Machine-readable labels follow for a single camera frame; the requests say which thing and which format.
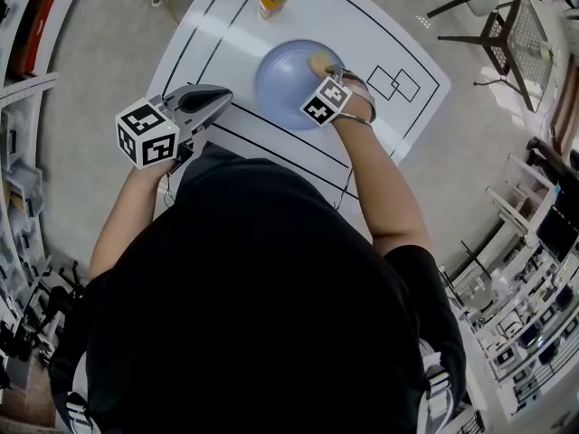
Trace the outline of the black lattice table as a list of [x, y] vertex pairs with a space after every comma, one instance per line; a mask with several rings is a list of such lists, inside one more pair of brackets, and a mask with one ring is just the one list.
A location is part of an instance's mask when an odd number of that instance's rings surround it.
[[[507, 8], [508, 13], [503, 16], [499, 8]], [[499, 8], [488, 16], [479, 36], [440, 36], [438, 40], [481, 47], [498, 75], [485, 84], [505, 84], [529, 111], [536, 112], [555, 67], [555, 58], [545, 61], [539, 53], [540, 43], [549, 43], [545, 29], [530, 0], [512, 0]]]

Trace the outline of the person's right hand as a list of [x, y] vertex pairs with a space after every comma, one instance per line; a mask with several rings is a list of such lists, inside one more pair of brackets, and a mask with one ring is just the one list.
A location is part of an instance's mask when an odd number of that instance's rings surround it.
[[342, 86], [352, 92], [342, 112], [372, 123], [376, 117], [375, 99], [366, 84], [353, 72], [346, 71], [342, 76]]

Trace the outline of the person's black shirt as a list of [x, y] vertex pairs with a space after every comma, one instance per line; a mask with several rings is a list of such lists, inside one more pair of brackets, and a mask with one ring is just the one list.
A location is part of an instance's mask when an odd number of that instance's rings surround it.
[[416, 434], [466, 355], [428, 250], [381, 254], [301, 176], [234, 158], [91, 281], [49, 375], [101, 434]]

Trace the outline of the red cardboard box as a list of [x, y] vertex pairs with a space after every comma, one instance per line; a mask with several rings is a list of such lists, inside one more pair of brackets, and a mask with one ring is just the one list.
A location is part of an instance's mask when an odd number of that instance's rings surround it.
[[34, 71], [36, 56], [54, 0], [30, 0], [14, 38], [9, 70], [18, 76]]

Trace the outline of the big blue plate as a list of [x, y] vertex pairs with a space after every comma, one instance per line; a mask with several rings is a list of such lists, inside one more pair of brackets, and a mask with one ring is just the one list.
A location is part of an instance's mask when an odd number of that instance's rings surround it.
[[264, 56], [255, 76], [255, 91], [266, 119], [289, 130], [320, 128], [300, 112], [301, 105], [323, 80], [308, 67], [308, 58], [320, 51], [329, 53], [333, 65], [343, 67], [331, 49], [310, 40], [284, 42]]

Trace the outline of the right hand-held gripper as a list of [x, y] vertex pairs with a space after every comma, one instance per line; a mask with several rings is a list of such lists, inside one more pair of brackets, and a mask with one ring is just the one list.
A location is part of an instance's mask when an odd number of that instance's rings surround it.
[[317, 127], [324, 127], [344, 110], [353, 92], [341, 85], [344, 68], [335, 64], [325, 68], [327, 77], [301, 105], [300, 112]]

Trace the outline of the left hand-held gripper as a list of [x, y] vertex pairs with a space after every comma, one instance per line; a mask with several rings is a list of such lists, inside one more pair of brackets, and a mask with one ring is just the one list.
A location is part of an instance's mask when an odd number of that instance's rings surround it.
[[137, 169], [172, 161], [178, 168], [194, 153], [194, 135], [211, 126], [233, 93], [211, 84], [187, 84], [163, 97], [139, 99], [115, 117], [119, 149]]

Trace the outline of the yellow sponge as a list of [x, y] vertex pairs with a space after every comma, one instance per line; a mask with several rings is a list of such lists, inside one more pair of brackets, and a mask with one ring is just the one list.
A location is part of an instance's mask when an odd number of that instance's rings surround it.
[[308, 67], [321, 79], [327, 77], [327, 74], [325, 73], [325, 68], [327, 66], [333, 66], [333, 62], [328, 52], [316, 52], [308, 58]]

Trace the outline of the person's right forearm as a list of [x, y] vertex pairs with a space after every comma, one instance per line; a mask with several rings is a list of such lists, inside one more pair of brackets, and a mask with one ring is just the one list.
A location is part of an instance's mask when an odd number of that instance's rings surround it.
[[375, 249], [384, 256], [410, 245], [429, 250], [419, 205], [372, 128], [349, 118], [333, 122], [351, 161], [358, 200]]

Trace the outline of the black tripod stands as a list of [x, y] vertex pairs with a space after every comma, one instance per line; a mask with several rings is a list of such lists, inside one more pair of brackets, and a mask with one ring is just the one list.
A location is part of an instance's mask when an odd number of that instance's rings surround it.
[[36, 362], [46, 369], [63, 334], [65, 317], [82, 298], [86, 280], [80, 263], [72, 259], [48, 269], [33, 288], [28, 305], [15, 329], [0, 322], [0, 380], [16, 382], [8, 370], [13, 363]]

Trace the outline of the person's left forearm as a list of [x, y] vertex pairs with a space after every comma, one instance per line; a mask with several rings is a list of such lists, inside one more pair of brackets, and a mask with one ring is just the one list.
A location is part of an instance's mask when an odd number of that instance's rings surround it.
[[173, 160], [133, 167], [112, 207], [90, 258], [89, 281], [112, 269], [131, 242], [153, 221], [157, 189]]

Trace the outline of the white rack with monitors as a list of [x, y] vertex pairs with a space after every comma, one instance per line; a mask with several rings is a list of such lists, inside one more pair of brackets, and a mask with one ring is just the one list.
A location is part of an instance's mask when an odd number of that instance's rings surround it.
[[498, 218], [465, 260], [443, 272], [468, 355], [477, 431], [517, 432], [579, 357], [579, 228], [563, 190], [515, 155], [507, 192], [487, 187]]

